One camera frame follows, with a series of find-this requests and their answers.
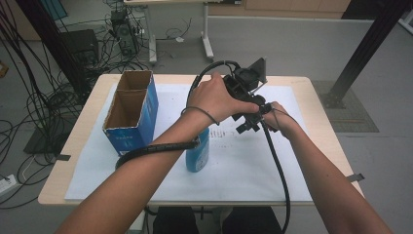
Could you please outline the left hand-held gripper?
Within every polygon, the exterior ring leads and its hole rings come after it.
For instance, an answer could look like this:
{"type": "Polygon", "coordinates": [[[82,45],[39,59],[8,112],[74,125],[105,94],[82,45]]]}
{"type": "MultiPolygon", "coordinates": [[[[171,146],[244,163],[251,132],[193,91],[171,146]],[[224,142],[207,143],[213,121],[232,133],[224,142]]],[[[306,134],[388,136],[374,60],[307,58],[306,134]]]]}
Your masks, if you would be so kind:
{"type": "Polygon", "coordinates": [[[255,92],[267,83],[266,59],[259,58],[248,68],[237,68],[224,78],[225,87],[232,98],[264,105],[265,99],[255,92]]]}

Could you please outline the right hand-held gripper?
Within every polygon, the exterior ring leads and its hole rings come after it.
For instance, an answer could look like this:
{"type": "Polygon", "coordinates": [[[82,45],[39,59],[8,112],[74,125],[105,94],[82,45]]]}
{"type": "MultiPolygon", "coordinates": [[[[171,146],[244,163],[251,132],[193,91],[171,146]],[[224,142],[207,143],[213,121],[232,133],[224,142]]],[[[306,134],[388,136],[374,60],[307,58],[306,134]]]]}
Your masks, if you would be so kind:
{"type": "Polygon", "coordinates": [[[239,134],[249,130],[259,131],[258,124],[263,119],[263,115],[272,110],[271,103],[267,102],[266,99],[260,95],[249,97],[247,100],[257,104],[259,110],[256,113],[240,113],[232,116],[234,121],[238,121],[241,117],[244,117],[244,123],[236,128],[239,134]]]}

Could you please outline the person's right hand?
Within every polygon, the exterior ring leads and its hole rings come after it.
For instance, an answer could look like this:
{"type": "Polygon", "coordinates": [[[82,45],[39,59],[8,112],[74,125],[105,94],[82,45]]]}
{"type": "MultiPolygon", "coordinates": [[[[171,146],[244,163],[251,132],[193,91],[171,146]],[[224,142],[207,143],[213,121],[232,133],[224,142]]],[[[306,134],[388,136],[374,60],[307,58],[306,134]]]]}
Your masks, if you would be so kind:
{"type": "Polygon", "coordinates": [[[284,137],[289,138],[298,126],[297,122],[277,101],[273,101],[271,105],[272,110],[263,115],[265,123],[271,131],[280,131],[284,137]]]}

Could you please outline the person's left hand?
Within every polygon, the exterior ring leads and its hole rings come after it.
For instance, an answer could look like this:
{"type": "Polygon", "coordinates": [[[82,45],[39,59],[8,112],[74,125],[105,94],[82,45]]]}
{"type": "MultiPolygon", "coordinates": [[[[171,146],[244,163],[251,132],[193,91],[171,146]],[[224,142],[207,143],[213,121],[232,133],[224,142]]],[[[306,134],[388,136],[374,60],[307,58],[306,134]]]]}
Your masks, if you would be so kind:
{"type": "Polygon", "coordinates": [[[210,79],[202,82],[191,93],[187,102],[189,107],[201,109],[201,114],[207,113],[213,123],[218,123],[239,113],[256,113],[257,104],[245,102],[231,97],[225,87],[222,76],[218,72],[211,74],[210,79]]]}

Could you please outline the blue plastic bottle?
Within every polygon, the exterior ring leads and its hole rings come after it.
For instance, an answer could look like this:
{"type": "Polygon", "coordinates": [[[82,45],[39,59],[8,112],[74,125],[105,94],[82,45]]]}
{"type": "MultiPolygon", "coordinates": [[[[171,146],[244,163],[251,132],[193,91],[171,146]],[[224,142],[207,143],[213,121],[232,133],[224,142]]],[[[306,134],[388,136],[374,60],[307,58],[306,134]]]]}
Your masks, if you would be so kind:
{"type": "Polygon", "coordinates": [[[189,172],[196,173],[206,164],[209,154],[209,128],[203,130],[199,135],[200,144],[186,151],[186,168],[189,172]]]}

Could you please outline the person's right leg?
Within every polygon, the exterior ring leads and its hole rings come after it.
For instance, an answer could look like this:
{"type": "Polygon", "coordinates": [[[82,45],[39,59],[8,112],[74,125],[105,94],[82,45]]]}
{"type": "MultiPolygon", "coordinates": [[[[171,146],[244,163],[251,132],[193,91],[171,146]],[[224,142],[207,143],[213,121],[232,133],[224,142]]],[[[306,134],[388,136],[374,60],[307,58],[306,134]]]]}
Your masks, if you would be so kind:
{"type": "Polygon", "coordinates": [[[222,234],[282,234],[270,207],[235,207],[222,222],[222,234]]]}

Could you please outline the person's leg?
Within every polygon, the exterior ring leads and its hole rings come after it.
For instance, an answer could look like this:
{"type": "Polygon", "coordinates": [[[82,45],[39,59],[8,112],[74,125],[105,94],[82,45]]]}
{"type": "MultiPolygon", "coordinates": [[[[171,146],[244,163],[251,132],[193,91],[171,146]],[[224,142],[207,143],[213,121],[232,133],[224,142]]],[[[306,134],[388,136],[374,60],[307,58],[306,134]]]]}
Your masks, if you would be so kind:
{"type": "Polygon", "coordinates": [[[200,234],[191,207],[160,207],[153,221],[153,234],[200,234]]]}
{"type": "Polygon", "coordinates": [[[222,234],[282,234],[270,207],[235,207],[222,222],[222,234]]]}

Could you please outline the blue cardboard box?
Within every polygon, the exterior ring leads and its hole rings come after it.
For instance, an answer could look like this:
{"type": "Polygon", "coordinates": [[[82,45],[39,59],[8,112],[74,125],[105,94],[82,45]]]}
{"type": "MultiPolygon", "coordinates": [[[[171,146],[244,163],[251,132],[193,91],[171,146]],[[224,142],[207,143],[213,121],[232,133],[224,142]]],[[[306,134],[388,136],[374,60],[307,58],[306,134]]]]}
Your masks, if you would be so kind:
{"type": "Polygon", "coordinates": [[[151,70],[122,74],[102,126],[119,155],[147,146],[153,140],[158,106],[151,70]]]}

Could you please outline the black metal stand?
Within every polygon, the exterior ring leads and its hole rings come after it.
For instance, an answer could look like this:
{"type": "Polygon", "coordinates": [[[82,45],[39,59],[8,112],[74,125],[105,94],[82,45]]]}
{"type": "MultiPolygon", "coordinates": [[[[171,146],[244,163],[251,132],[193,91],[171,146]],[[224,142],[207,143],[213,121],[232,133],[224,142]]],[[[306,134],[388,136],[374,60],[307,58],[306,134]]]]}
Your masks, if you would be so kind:
{"type": "Polygon", "coordinates": [[[16,0],[32,27],[46,45],[57,65],[78,96],[85,98],[92,91],[85,73],[66,48],[53,18],[41,0],[16,0]]]}
{"type": "Polygon", "coordinates": [[[373,21],[330,90],[320,96],[326,108],[343,108],[343,98],[413,0],[389,0],[373,21]]]}

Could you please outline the black computer tower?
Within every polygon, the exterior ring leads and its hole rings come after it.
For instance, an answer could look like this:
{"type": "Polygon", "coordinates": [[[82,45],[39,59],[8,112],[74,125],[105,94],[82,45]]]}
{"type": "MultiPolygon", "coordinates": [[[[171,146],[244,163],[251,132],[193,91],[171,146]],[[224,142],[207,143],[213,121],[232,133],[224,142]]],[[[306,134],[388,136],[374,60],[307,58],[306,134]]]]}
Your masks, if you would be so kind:
{"type": "Polygon", "coordinates": [[[131,56],[136,54],[137,41],[128,18],[127,10],[112,11],[110,20],[122,55],[131,56]]]}

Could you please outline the person's left leg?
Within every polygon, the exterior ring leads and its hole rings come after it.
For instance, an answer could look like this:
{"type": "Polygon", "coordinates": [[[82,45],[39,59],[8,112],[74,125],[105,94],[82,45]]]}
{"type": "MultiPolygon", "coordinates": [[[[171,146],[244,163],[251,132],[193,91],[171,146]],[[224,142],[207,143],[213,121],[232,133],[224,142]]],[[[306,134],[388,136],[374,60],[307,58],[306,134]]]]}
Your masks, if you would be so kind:
{"type": "Polygon", "coordinates": [[[153,234],[200,234],[191,207],[160,207],[153,221],[153,234]]]}

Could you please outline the black box on floor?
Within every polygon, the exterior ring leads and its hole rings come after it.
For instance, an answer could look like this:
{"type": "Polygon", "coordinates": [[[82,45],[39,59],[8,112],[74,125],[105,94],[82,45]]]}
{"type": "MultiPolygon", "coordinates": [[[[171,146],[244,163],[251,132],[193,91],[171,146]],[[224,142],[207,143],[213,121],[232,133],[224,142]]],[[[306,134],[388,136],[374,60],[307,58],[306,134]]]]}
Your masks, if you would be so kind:
{"type": "Polygon", "coordinates": [[[62,32],[60,36],[66,48],[79,64],[97,64],[98,43],[92,29],[62,32]]]}

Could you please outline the white power strip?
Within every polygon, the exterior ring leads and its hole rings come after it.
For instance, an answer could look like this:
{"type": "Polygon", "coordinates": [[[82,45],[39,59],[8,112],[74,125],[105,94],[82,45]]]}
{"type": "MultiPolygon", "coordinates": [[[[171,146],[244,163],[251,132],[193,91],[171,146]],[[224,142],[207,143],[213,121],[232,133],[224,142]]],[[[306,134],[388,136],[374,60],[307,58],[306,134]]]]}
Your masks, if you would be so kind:
{"type": "Polygon", "coordinates": [[[18,183],[14,175],[8,175],[5,178],[0,179],[0,196],[5,195],[17,186],[18,183]]]}

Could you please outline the white desk frame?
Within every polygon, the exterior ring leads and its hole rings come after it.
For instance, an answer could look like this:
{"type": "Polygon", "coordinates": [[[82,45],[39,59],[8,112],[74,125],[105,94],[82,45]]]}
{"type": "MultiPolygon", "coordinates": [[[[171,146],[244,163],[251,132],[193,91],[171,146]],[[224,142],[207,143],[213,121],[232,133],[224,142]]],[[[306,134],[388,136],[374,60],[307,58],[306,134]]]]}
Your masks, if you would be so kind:
{"type": "Polygon", "coordinates": [[[221,0],[123,0],[126,5],[138,6],[143,10],[144,17],[146,19],[147,32],[148,32],[148,51],[149,62],[155,64],[157,62],[157,43],[156,36],[152,31],[152,23],[149,12],[149,6],[154,4],[202,4],[203,5],[203,30],[201,31],[201,39],[208,59],[213,59],[214,54],[210,45],[208,37],[208,3],[220,2],[221,0]]]}

